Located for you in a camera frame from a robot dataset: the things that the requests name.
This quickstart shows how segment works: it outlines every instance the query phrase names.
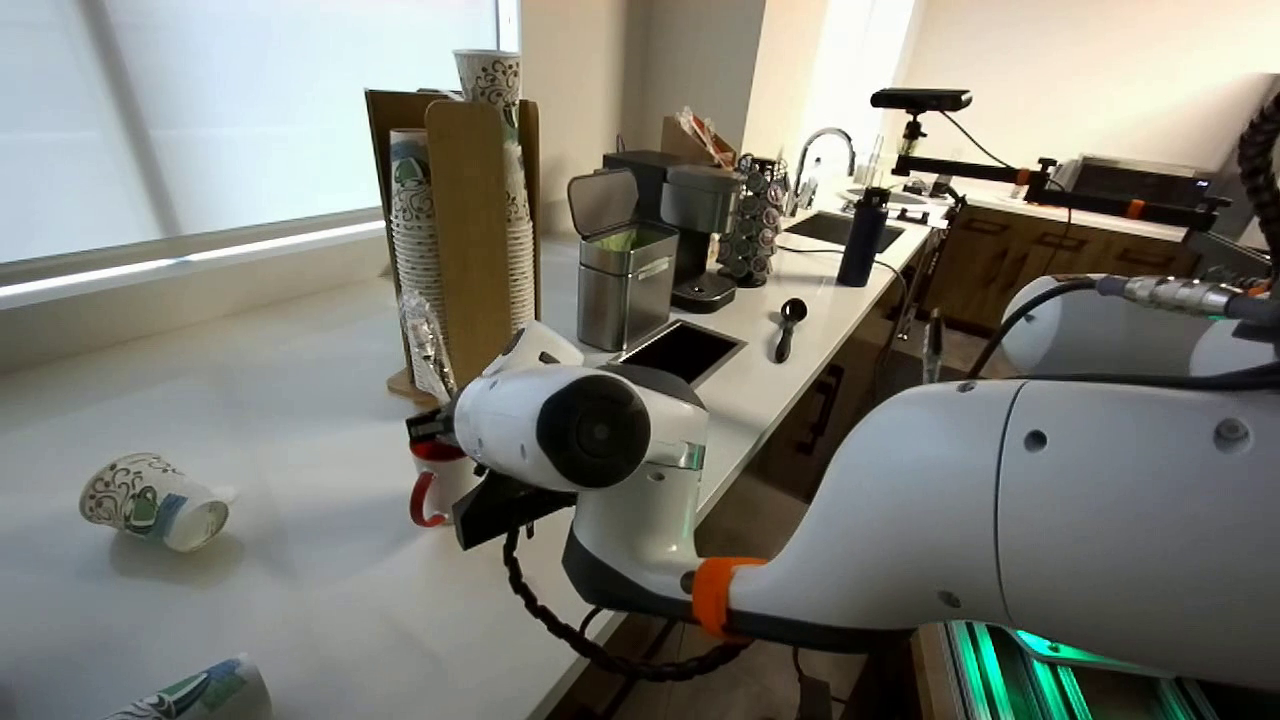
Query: bottle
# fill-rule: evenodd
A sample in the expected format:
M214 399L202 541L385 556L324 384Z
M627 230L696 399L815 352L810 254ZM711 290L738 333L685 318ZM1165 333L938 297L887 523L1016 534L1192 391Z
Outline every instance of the bottle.
M880 254L880 234L887 220L887 190L869 190L853 209L853 234L844 239L835 285L865 290Z

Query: window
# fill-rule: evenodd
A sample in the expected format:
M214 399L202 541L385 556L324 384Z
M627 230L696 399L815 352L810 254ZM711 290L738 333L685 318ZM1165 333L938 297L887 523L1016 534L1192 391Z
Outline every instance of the window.
M495 43L516 0L3 0L0 270L378 209L364 90Z

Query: espresso machine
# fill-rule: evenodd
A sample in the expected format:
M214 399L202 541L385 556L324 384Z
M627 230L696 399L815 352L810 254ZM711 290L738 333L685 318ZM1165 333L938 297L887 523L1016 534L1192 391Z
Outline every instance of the espresso machine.
M669 151L614 151L606 167L632 167L641 183L635 220L681 235L674 306L685 313L723 307L738 285L707 271L707 255L711 239L732 223L745 182Z

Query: white table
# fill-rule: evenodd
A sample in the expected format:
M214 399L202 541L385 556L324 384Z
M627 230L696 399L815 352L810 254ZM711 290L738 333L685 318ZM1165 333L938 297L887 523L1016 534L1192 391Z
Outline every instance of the white table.
M711 407L705 509L815 382L925 245L903 234L869 290L835 290L833 245L786 235L765 290L693 324L745 341L700 396ZM573 333L576 245L543 248L543 318ZM804 297L790 364L769 313ZM247 651L278 718L500 720L557 706L579 660L524 615L500 547L462 552L409 523L414 407L390 285L247 313L36 372L0 378L0 718L112 718L119 706ZM117 541L78 514L123 451L165 451L239 491L195 552ZM531 587L586 615L560 571L567 514L522 547Z

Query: sink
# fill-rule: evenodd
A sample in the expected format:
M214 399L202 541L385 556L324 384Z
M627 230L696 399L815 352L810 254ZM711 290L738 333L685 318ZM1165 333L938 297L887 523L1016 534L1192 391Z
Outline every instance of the sink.
M814 235L814 239L825 239L825 245L850 245L853 217L814 211L814 217L790 223L786 234ZM884 254L900 235L903 235L903 230L884 223L884 234L878 239L878 254Z

